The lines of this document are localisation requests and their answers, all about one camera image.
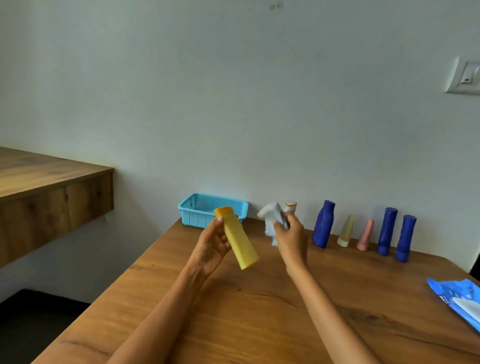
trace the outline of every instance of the orange bottle cap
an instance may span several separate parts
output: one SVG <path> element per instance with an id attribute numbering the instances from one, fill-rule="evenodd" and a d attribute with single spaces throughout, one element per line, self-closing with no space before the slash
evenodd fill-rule
<path id="1" fill-rule="evenodd" d="M 225 207 L 219 207 L 215 209 L 213 212 L 215 214 L 216 218 L 219 218 L 220 216 L 225 216 L 228 214 L 233 214 L 233 209 L 230 206 L 225 206 Z"/>

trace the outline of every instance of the white bottle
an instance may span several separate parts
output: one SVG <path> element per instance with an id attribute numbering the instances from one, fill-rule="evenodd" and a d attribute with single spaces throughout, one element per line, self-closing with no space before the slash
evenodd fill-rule
<path id="1" fill-rule="evenodd" d="M 295 214 L 295 210 L 297 210 L 297 203 L 295 201 L 287 201 L 287 203 L 285 203 L 283 212 L 291 212 L 292 214 Z"/>

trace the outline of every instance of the blue wipes packet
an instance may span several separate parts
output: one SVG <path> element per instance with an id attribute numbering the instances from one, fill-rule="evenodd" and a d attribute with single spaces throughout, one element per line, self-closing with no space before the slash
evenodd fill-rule
<path id="1" fill-rule="evenodd" d="M 480 332 L 480 288 L 468 279 L 437 282 L 428 278 L 427 283 L 443 302 Z"/>

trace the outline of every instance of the pink tube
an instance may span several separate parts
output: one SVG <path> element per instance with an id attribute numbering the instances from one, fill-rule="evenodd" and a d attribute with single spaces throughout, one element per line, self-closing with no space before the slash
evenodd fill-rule
<path id="1" fill-rule="evenodd" d="M 370 237 L 372 235 L 374 221 L 372 218 L 367 220 L 367 225 L 365 225 L 365 230 L 361 235 L 359 242 L 357 243 L 357 248 L 363 251 L 368 250 L 370 245 Z"/>

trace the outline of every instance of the forearm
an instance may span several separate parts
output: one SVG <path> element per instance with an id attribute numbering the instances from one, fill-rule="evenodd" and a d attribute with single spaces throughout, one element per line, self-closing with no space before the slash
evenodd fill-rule
<path id="1" fill-rule="evenodd" d="M 203 283 L 199 269 L 185 266 L 165 296 L 108 363 L 163 363 Z"/>
<path id="2" fill-rule="evenodd" d="M 332 361 L 335 364 L 380 364 L 307 268 L 292 269 L 289 273 Z"/>

